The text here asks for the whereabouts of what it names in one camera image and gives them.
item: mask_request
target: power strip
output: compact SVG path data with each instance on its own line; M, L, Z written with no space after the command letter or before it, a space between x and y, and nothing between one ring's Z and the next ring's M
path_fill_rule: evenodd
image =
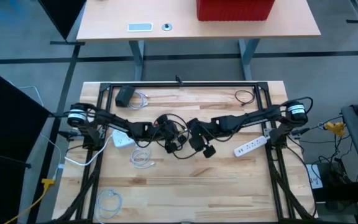
M135 143L126 133L116 129L112 132L112 141L117 148L124 148Z
M248 152L259 148L260 146L266 145L267 140L268 139L265 136L261 136L257 139L252 140L251 142L248 142L247 144L243 144L242 146L234 150L234 155L236 157L241 157Z

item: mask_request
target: wooden table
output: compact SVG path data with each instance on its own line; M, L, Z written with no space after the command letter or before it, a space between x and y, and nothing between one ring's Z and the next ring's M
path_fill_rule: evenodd
M130 23L151 23L151 32L128 32ZM164 31L164 24L172 30ZM135 59L135 80L142 78L144 40L247 38L239 40L244 78L261 38L316 37L320 31L306 0L276 0L266 21L200 22L196 0L88 0L77 40L129 40Z
M287 94L283 82L269 82L273 104L283 103ZM129 121L151 121L164 113L175 113L185 121L197 117L201 121L224 115L241 115L257 110L252 103L243 108L234 98L237 90L245 87L175 87L138 89L150 96L148 107L139 111L111 105L111 112ZM99 83L84 83L80 101L96 104ZM202 153L179 161L165 149L153 143L152 161L155 167L135 169L129 160L134 147L116 149L109 143L103 155L98 191L113 187L123 197L122 210L106 222L275 222L277 214L264 147L246 156L235 158L233 149L261 136L260 125L244 128L230 141L212 141L217 153L205 159ZM75 141L70 147L81 145ZM300 156L300 148L289 142ZM189 155L192 148L178 152ZM86 151L74 149L67 154L84 162ZM298 158L283 150L288 180L300 203L312 212L314 200L308 175ZM72 203L81 187L84 167L65 163L53 218L59 217ZM90 194L85 200L88 211ZM282 197L283 208L286 208Z

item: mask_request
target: red box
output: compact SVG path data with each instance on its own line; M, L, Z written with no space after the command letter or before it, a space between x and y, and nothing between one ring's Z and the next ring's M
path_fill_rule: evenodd
M197 0L200 21L264 21L274 0Z

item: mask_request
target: floor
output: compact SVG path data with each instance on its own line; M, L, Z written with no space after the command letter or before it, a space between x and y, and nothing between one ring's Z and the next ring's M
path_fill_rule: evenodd
M310 113L310 125L337 116L343 106L358 104L358 24L346 19L358 19L351 4L353 0L308 0L322 36L309 39L261 40L257 55L251 62L254 80L283 80L289 98L311 96L315 105ZM69 39L74 40L78 30L75 24ZM0 1L0 59L62 58L71 57L74 46L50 45L51 40L62 40L39 3L34 0ZM305 52L305 54L271 54ZM238 54L237 40L180 40L146 42L146 55L183 54ZM130 56L127 42L92 43L82 46L79 57ZM62 98L64 83L70 83L66 74L70 63L7 63L0 60L0 75L16 86L33 85L49 111L56 111L60 102L67 109L78 101L82 83L92 81L131 81L133 62L81 62L75 65L67 99ZM145 81L174 80L242 80L238 58L196 60L148 60L144 66ZM32 90L24 90L37 99ZM52 122L43 130L48 134ZM332 141L332 134L318 129L303 136L305 141ZM47 141L40 138L29 158L33 169L26 172L21 207L31 204L34 195L34 178L38 177ZM64 151L67 143L58 138L57 145ZM329 156L334 145L303 143L305 161L314 162L319 155ZM350 147L350 141L341 144L341 152ZM352 180L358 173L355 151L344 157L347 173ZM50 175L58 164L53 155ZM38 222L52 216L57 195L54 187L42 201ZM335 215L325 220L348 221L349 217ZM25 223L27 216L19 219Z

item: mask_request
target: power adapter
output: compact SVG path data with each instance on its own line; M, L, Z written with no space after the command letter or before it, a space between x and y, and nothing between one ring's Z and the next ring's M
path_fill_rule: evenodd
M123 86L116 96L116 106L128 107L128 104L134 95L135 87Z

